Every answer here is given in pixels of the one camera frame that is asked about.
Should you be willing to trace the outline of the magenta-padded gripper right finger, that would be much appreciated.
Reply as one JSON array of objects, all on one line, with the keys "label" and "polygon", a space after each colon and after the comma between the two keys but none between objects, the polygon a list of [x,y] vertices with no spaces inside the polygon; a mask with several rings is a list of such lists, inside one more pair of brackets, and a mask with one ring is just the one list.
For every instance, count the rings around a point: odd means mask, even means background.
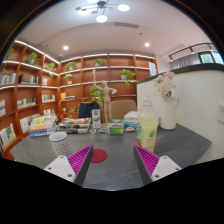
[{"label": "magenta-padded gripper right finger", "polygon": [[144,185],[181,170],[168,156],[158,156],[138,145],[134,146],[133,154]]}]

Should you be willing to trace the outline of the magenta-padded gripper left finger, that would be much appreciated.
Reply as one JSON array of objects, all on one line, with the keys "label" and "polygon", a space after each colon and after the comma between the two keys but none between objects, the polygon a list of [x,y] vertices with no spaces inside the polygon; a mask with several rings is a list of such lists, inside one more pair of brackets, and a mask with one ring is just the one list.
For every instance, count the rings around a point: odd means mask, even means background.
[{"label": "magenta-padded gripper left finger", "polygon": [[92,156],[93,146],[89,145],[68,157],[59,155],[45,168],[45,171],[82,186]]}]

